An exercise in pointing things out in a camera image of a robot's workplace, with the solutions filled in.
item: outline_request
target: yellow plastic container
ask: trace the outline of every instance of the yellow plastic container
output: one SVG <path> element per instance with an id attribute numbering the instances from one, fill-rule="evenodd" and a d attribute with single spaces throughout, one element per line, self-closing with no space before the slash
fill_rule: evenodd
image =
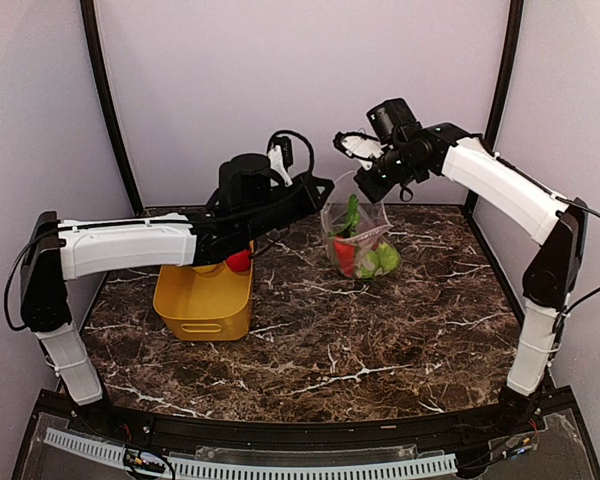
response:
<path id="1" fill-rule="evenodd" d="M 253 264 L 241 273 L 224 263 L 206 273 L 163 266 L 153 308 L 180 340 L 238 340 L 251 324 L 252 276 Z"/>

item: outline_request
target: perforated metal strip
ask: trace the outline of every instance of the perforated metal strip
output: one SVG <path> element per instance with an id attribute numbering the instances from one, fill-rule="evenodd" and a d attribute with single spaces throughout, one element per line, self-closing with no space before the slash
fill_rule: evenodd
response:
<path id="1" fill-rule="evenodd" d="M 47 429 L 44 442 L 114 468 L 123 468 L 124 448 Z M 169 457 L 180 479 L 207 480 L 411 480 L 456 473 L 456 456 L 438 455 L 400 462 L 345 467 L 260 467 L 225 465 Z M 165 472 L 162 478 L 169 478 Z"/>

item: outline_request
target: wall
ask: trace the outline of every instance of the wall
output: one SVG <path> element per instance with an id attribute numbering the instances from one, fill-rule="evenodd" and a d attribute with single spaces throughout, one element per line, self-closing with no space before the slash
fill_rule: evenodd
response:
<path id="1" fill-rule="evenodd" d="M 527 2 L 497 148 L 543 183 L 600 210 L 600 1 Z M 478 221 L 518 293 L 537 251 L 481 203 Z M 590 220 L 574 298 L 600 284 L 600 221 Z M 576 309 L 553 369 L 571 384 L 600 458 L 600 295 Z"/>
<path id="2" fill-rule="evenodd" d="M 99 0 L 121 128 L 147 205 L 205 203 L 220 163 L 304 133 L 317 174 L 354 168 L 332 146 L 404 97 L 424 124 L 487 122 L 508 2 Z M 298 145 L 296 172 L 306 165 Z M 462 203 L 442 179 L 416 202 Z"/>
<path id="3" fill-rule="evenodd" d="M 55 386 L 33 335 L 12 333 L 2 313 L 8 269 L 38 214 L 54 209 L 79 219 L 130 213 L 99 111 L 79 3 L 0 2 L 0 479 L 11 475 L 39 389 Z M 98 282 L 71 285 L 76 319 Z"/>

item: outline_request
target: brown marble surface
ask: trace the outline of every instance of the brown marble surface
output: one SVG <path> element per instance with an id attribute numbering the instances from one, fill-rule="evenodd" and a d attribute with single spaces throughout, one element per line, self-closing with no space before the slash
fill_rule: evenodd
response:
<path id="1" fill-rule="evenodd" d="M 158 268 L 113 272 L 84 328 L 114 403 L 185 416 L 342 422 L 495 403 L 518 325 L 457 207 L 389 206 L 399 270 L 341 277 L 317 216 L 255 263 L 250 333 L 178 341 Z"/>

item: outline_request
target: clear plastic bag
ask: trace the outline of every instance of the clear plastic bag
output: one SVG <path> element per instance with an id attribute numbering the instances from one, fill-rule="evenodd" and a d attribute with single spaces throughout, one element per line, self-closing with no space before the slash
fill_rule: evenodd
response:
<path id="1" fill-rule="evenodd" d="M 370 279 L 400 266 L 400 254 L 386 238 L 392 225 L 382 203 L 368 203 L 352 181 L 355 172 L 336 180 L 320 214 L 331 263 L 347 278 Z"/>

